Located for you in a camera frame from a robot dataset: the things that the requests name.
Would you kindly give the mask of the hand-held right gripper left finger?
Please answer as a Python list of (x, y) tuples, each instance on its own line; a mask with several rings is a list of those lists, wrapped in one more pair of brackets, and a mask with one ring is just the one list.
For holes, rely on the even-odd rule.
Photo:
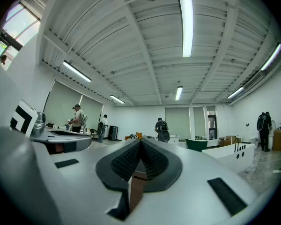
[(42, 143), (33, 142), (37, 166), (43, 182), (57, 205), (63, 225), (139, 225), (131, 214), (125, 221), (108, 215), (121, 198), (109, 190), (96, 174), (96, 163), (104, 156), (127, 149), (131, 142), (120, 142), (102, 148), (50, 155)]

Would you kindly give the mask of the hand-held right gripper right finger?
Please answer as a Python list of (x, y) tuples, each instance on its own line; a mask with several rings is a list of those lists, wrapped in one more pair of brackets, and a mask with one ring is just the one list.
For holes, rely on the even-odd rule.
[(130, 224), (234, 225), (236, 222), (208, 183), (216, 178), (222, 178), (246, 205), (257, 198), (245, 180), (215, 158), (169, 143), (152, 142), (177, 155), (182, 162), (182, 172), (167, 190), (144, 193), (130, 214)]

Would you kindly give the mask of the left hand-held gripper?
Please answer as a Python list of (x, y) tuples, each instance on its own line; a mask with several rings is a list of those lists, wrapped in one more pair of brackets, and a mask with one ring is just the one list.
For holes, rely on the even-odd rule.
[(49, 154), (81, 151), (92, 143), (89, 135), (63, 129), (47, 130), (51, 134), (41, 135), (45, 130), (45, 122), (46, 116), (43, 112), (37, 112), (21, 100), (10, 121), (10, 128), (30, 137), (34, 142), (44, 144)]

